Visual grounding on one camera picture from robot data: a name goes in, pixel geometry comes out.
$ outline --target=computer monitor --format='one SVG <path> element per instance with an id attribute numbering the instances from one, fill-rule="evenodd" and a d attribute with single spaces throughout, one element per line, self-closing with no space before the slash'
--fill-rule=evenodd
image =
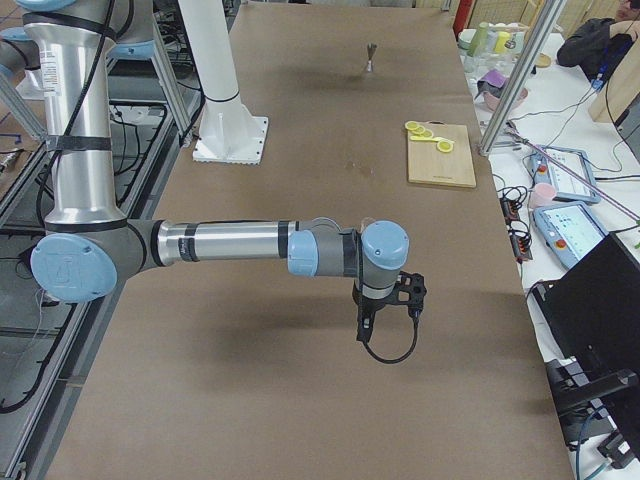
<path id="1" fill-rule="evenodd" d="M 640 264 L 615 234 L 554 282 L 544 310 L 562 353 L 590 381 L 623 369 L 640 375 Z M 640 458 L 640 387 L 600 400 Z"/>

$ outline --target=wooden cutting board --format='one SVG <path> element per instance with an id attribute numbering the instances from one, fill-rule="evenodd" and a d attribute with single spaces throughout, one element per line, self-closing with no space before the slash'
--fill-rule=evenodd
<path id="1" fill-rule="evenodd" d="M 418 123 L 436 137 L 448 138 L 455 144 L 452 152 L 442 153 L 435 143 L 409 140 L 411 134 L 407 132 L 409 182 L 474 188 L 476 175 L 466 125 Z"/>

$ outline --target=plastic cup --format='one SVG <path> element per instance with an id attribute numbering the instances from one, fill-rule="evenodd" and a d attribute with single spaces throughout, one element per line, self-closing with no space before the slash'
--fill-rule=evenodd
<path id="1" fill-rule="evenodd" d="M 556 189 L 549 183 L 537 183 L 531 190 L 529 206 L 531 208 L 546 207 L 553 203 L 557 195 Z"/>

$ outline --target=person's hand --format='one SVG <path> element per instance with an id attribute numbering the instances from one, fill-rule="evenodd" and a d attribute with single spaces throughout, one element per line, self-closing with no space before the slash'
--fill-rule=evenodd
<path id="1" fill-rule="evenodd" d="M 609 38 L 613 38 L 622 33 L 629 35 L 631 41 L 635 42 L 640 36 L 640 21 L 625 20 L 624 22 L 613 23 L 609 27 Z"/>

